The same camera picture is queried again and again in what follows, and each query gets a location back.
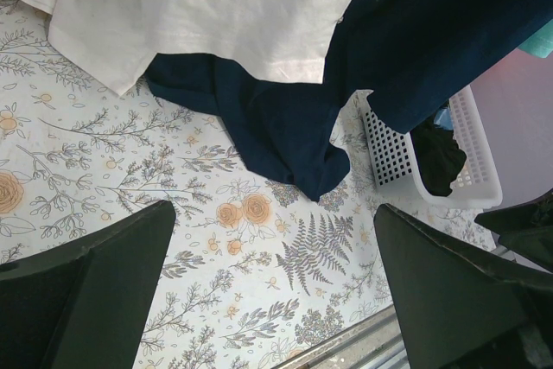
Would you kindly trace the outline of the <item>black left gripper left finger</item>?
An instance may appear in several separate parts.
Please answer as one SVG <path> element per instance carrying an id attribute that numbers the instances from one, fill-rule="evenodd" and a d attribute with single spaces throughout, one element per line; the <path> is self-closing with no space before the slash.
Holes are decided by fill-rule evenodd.
<path id="1" fill-rule="evenodd" d="M 131 368 L 175 226 L 162 200 L 1 266 L 3 368 Z"/>

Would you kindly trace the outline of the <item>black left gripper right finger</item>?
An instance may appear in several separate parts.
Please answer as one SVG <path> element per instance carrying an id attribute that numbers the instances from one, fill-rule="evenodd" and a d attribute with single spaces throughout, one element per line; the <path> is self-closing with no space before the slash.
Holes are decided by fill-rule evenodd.
<path id="1" fill-rule="evenodd" d="M 378 249 L 413 368 L 550 368 L 552 275 L 383 204 Z"/>

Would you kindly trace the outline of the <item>white t shirt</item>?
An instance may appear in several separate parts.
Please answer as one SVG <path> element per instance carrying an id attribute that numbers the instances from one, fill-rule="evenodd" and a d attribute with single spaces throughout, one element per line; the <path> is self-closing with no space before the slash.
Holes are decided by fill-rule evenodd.
<path id="1" fill-rule="evenodd" d="M 158 54 L 212 54 L 259 80 L 319 84 L 352 0 L 23 0 L 49 43 L 117 94 Z"/>

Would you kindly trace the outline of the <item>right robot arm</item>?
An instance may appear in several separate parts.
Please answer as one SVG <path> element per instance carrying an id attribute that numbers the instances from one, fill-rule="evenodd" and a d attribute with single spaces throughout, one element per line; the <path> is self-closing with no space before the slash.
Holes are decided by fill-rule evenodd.
<path id="1" fill-rule="evenodd" d="M 480 213 L 475 223 L 499 236 L 499 243 L 552 272 L 552 190 L 508 208 Z"/>

